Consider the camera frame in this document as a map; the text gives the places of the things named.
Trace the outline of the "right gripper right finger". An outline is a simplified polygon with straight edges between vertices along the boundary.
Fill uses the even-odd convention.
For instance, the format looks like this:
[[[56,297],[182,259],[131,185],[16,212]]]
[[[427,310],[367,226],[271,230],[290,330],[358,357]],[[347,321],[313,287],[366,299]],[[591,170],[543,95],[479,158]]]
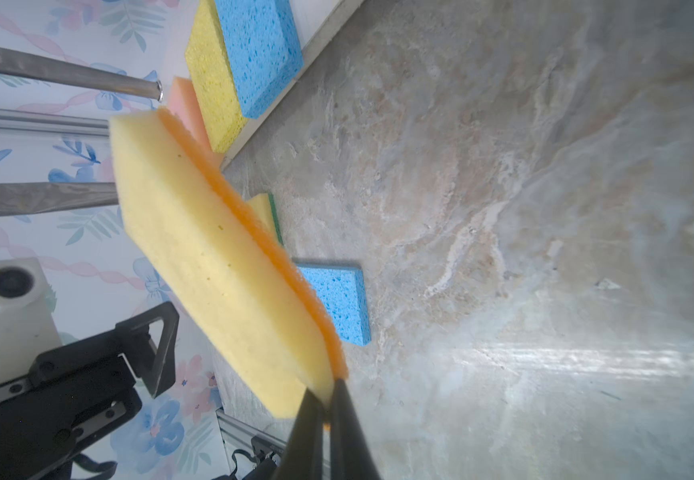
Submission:
[[[343,379],[335,381],[329,409],[331,478],[380,480],[357,413]]]

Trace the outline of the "yellow porous sponge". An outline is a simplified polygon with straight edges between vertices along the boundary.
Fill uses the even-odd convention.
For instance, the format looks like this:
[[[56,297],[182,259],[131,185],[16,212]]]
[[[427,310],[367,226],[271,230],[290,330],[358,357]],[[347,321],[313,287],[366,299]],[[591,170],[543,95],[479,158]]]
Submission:
[[[210,147],[226,154],[248,119],[241,111],[214,1],[198,3],[185,57]]]

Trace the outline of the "tan yellow sponge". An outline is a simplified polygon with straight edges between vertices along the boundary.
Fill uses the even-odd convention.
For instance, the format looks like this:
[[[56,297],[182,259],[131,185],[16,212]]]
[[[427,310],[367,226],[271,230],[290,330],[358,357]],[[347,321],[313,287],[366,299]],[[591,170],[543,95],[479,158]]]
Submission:
[[[283,237],[272,193],[260,193],[247,201],[263,226],[283,245]]]

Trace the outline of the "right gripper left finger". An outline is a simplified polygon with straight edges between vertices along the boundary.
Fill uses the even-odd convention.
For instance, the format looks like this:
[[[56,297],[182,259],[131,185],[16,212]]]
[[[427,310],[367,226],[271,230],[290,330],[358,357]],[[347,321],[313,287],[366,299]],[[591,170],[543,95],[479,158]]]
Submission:
[[[274,480],[322,480],[326,410],[307,390]]]

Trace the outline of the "blue sponge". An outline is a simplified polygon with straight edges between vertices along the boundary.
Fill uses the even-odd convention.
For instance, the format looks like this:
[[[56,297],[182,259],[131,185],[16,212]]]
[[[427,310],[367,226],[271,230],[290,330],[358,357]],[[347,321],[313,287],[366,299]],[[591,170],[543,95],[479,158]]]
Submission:
[[[324,304],[340,339],[367,346],[372,335],[362,269],[301,263],[297,267]]]
[[[257,119],[304,66],[302,47],[288,1],[218,1],[242,114]]]

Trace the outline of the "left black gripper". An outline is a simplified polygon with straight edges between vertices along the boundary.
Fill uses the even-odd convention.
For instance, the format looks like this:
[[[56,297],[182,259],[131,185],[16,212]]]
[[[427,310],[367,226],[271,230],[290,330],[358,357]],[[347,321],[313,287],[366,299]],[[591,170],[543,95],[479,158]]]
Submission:
[[[112,478],[116,462],[84,451],[142,408],[123,356],[151,396],[160,396],[176,380],[179,319],[172,302],[162,303],[38,355],[27,376],[1,386],[0,479],[68,479],[74,467]]]

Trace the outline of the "pink sponge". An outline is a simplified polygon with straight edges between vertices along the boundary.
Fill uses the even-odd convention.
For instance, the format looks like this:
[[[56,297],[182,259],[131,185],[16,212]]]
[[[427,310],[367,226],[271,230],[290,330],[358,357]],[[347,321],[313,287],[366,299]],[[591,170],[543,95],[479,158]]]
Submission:
[[[190,79],[175,77],[166,95],[166,107],[184,124],[187,131],[212,155],[212,164],[220,168],[224,154],[210,145],[198,99]]]

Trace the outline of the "small tan sponge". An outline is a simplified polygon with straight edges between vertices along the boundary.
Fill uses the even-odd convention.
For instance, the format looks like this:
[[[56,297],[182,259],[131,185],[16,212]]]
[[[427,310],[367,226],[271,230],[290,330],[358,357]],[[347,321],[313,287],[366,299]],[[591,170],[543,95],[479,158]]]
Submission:
[[[109,121],[124,227],[219,353],[278,418],[329,405],[348,375],[323,303],[166,109]]]

